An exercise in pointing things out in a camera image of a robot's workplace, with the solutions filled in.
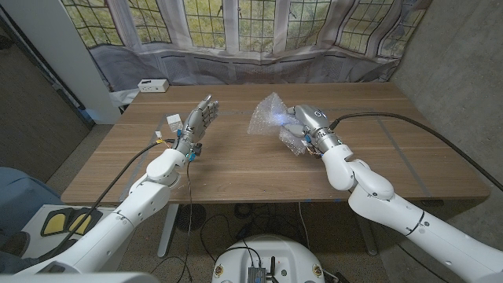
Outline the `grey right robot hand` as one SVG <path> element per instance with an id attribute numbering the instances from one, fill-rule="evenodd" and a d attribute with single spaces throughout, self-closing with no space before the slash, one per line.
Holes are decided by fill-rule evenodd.
<path id="1" fill-rule="evenodd" d="M 341 144 L 336 134 L 329 128 L 326 115 L 319 108 L 310 105 L 297 105 L 287 109 L 287 114 L 296 122 L 286 123 L 284 127 L 297 138 L 303 138 L 318 154 L 323 154 Z"/>

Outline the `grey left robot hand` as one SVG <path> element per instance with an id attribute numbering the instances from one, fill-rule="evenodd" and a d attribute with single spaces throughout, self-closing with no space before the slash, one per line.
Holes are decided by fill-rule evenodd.
<path id="1" fill-rule="evenodd" d="M 218 101 L 209 94 L 203 99 L 183 123 L 181 134 L 172 149 L 186 155 L 203 138 L 206 129 L 218 116 Z"/>

